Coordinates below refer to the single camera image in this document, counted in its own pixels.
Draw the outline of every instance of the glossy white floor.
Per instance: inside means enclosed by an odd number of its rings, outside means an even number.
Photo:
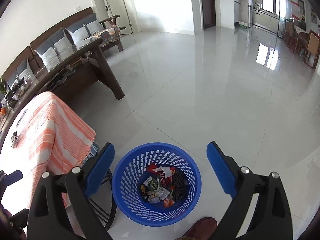
[[[125,97],[116,100],[97,82],[72,108],[95,129],[100,146],[114,144],[112,171],[132,148],[161,141],[193,157],[203,186],[191,214],[166,228],[139,225],[118,209],[113,239],[175,239],[202,217],[219,222],[231,198],[206,158],[211,141],[255,173],[279,172],[296,239],[320,203],[320,76],[281,39],[256,28],[121,40],[125,50],[113,48],[106,57]],[[103,189],[95,198],[107,202]]]

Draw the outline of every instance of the metal screw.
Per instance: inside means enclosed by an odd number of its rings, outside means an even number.
[[[279,174],[275,171],[273,173],[271,173],[271,176],[274,177],[275,179],[279,178]]]
[[[49,177],[49,172],[45,171],[44,173],[42,173],[42,178],[47,178]]]
[[[72,169],[72,173],[74,173],[74,174],[77,174],[77,173],[79,173],[81,171],[81,168],[80,167],[74,167],[73,169]]]
[[[244,174],[248,174],[250,172],[248,167],[241,167],[241,172]]]

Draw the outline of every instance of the brown door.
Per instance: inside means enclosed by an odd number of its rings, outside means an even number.
[[[216,25],[214,0],[202,0],[202,15],[204,29]]]

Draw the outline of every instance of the pink and white striped cloth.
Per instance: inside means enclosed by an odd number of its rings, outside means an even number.
[[[18,127],[22,113],[27,112]],[[11,148],[13,132],[21,130],[18,145]],[[21,170],[23,179],[7,187],[2,205],[15,214],[30,208],[36,186],[44,171],[67,173],[87,157],[95,131],[60,98],[44,92],[33,98],[11,126],[0,155],[0,170]]]

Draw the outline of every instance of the gray and white pillow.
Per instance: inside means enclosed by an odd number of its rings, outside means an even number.
[[[26,58],[24,61],[21,62],[21,64],[17,67],[17,69],[13,72],[11,77],[7,80],[7,84],[10,89],[18,83],[20,79],[27,79],[28,77],[31,78],[31,82],[37,81],[36,76],[33,74],[28,58]]]
[[[63,28],[52,34],[44,43],[42,43],[35,52],[42,59],[43,64],[50,72],[62,60],[73,53],[72,44],[66,37]]]
[[[84,45],[90,43],[90,39],[87,38],[102,31],[103,26],[97,20],[96,14],[93,13],[70,25],[66,30],[70,33],[77,49],[80,49]]]

